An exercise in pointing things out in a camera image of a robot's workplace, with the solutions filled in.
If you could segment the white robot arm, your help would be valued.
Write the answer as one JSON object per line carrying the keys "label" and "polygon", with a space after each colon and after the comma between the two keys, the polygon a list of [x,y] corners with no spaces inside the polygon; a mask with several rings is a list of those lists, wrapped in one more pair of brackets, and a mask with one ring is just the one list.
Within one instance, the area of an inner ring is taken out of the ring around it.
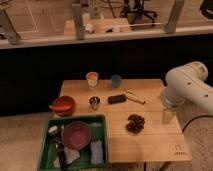
{"label": "white robot arm", "polygon": [[164,106],[162,123],[169,124],[176,110],[188,99],[206,112],[213,114],[213,87],[205,83],[207,67],[199,61],[169,70],[165,76],[166,87],[160,99]]}

